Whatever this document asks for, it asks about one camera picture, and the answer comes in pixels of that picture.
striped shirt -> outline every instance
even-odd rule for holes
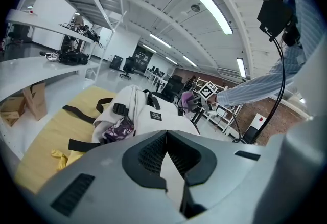
[[[284,0],[297,17],[296,27],[301,34],[299,46],[286,48],[284,67],[286,86],[309,59],[326,32],[326,23],[314,0]],[[259,101],[279,92],[282,84],[282,65],[279,60],[264,76],[251,79],[234,88],[217,94],[216,101],[222,106],[236,106]]]

black buckle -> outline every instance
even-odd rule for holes
[[[112,108],[113,113],[118,115],[127,116],[128,115],[128,108],[124,104],[115,103]]]

yellow cloth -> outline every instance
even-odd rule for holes
[[[96,118],[99,99],[114,98],[116,93],[91,86],[77,95],[68,105],[78,108],[84,114]],[[46,124],[25,153],[15,175],[15,182],[33,193],[52,177],[58,166],[58,159],[51,156],[57,149],[68,155],[67,165],[80,158],[83,153],[68,150],[69,139],[91,142],[94,126],[61,109]]]

black chair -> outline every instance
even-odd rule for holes
[[[173,103],[175,96],[183,87],[184,84],[182,83],[182,77],[174,75],[168,80],[167,85],[161,93],[153,92],[152,94],[163,100]]]
[[[135,67],[135,61],[134,58],[128,57],[125,61],[125,65],[123,67],[123,70],[126,72],[126,74],[120,74],[119,76],[121,78],[126,77],[128,80],[132,79],[128,74],[133,74],[134,73],[134,68]]]

label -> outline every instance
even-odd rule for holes
[[[161,114],[160,113],[156,113],[156,112],[151,112],[150,111],[150,117],[154,120],[160,120],[162,121],[161,119]]]

